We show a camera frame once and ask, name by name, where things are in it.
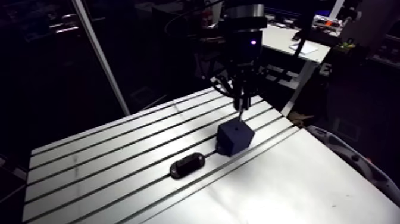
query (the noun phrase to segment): black cable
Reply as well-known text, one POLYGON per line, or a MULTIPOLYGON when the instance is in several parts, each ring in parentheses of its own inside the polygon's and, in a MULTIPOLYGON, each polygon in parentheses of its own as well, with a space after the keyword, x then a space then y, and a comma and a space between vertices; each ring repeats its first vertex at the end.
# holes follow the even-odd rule
MULTIPOLYGON (((315 10, 310 9, 308 12, 308 15, 305 17, 305 23, 304 24, 309 24, 309 26, 305 26, 304 29, 301 30, 301 40, 299 42, 299 45, 297 46, 297 49, 295 53, 293 54, 293 60, 297 59, 299 57, 299 54, 301 52, 301 49, 304 46, 305 41, 307 40, 308 35, 310 34, 311 28, 313 27, 313 22, 314 22, 314 15, 315 15, 315 10)), ((286 66, 285 69, 276 77, 274 83, 278 83, 283 76, 286 75, 288 72, 288 67, 286 66)))
MULTIPOLYGON (((194 13, 195 11, 203 10, 203 9, 205 9, 205 8, 207 8, 207 7, 216 5, 216 4, 218 4, 218 3, 220 3, 220 2, 223 2, 223 1, 224 1, 224 0, 217 0, 217 1, 213 2, 213 3, 204 5, 204 6, 200 7, 200 8, 194 8, 194 9, 189 10, 189 11, 187 11, 187 12, 181 14, 181 15, 178 15, 177 17, 173 18, 172 20, 170 20, 170 21, 165 25, 165 27, 164 27, 164 32, 165 32, 165 34, 166 34, 167 36, 173 36, 173 35, 171 35, 171 34, 168 32, 168 26, 169 26, 171 23, 173 23, 174 21, 176 21, 177 19, 182 18, 182 17, 184 17, 184 16, 186 16, 186 15, 188 15, 188 14, 190 14, 190 13, 194 13)), ((186 38, 186 37, 188 37, 188 36, 174 36, 174 37, 176 37, 176 38, 186 38)))

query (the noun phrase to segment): black capsule-shaped object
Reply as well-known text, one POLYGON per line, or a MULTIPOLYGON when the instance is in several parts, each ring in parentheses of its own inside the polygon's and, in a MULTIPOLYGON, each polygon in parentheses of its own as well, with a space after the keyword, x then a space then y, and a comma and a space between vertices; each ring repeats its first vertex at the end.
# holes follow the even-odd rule
POLYGON ((205 163, 204 155, 193 153, 187 157, 176 161, 170 167, 170 175, 173 179, 180 179, 190 173, 202 168, 205 163))

